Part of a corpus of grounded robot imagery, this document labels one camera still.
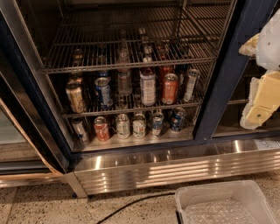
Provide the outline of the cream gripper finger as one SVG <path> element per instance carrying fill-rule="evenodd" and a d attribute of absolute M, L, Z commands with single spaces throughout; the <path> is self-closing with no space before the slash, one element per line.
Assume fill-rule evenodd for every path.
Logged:
<path fill-rule="evenodd" d="M 250 38 L 245 44 L 240 47 L 239 53 L 249 57 L 256 56 L 256 47 L 259 36 L 260 34 L 257 33 L 255 36 Z"/>

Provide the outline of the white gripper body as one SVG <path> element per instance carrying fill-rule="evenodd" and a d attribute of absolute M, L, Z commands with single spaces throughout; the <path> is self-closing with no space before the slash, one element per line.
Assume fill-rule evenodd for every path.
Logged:
<path fill-rule="evenodd" d="M 240 125 L 246 130 L 262 126 L 280 107 L 280 72 L 267 71 L 250 82 L 248 103 L 241 114 Z"/>

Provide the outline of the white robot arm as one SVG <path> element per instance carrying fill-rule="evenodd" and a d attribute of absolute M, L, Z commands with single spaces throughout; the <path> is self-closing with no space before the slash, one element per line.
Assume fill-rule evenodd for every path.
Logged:
<path fill-rule="evenodd" d="M 266 70 L 260 79 L 252 78 L 248 103 L 241 114 L 240 125 L 255 130 L 280 107 L 280 9 L 239 53 L 255 56 L 256 64 Z"/>

